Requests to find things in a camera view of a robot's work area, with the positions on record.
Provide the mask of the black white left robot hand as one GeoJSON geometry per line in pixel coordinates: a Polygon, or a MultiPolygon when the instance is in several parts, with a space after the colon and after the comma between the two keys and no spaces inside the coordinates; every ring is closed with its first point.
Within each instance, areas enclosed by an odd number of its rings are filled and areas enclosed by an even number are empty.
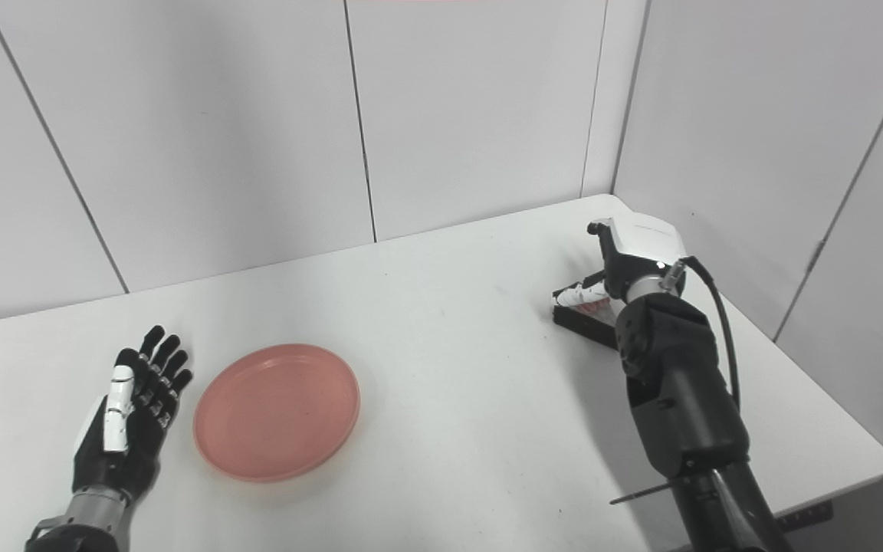
{"type": "Polygon", "coordinates": [[[118,353],[107,393],[74,454],[71,490],[106,487],[133,503],[154,485],[169,427],[193,380],[181,339],[160,325],[118,353]]]}

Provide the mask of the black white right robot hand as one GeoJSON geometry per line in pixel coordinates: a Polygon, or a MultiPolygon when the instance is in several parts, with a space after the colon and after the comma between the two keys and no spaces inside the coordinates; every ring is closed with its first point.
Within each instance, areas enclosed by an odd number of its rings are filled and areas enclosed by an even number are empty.
{"type": "Polygon", "coordinates": [[[633,211],[593,220],[603,269],[553,293],[554,307],[581,307],[600,301],[630,304],[648,294],[684,292],[684,242],[672,224],[633,211]]]}

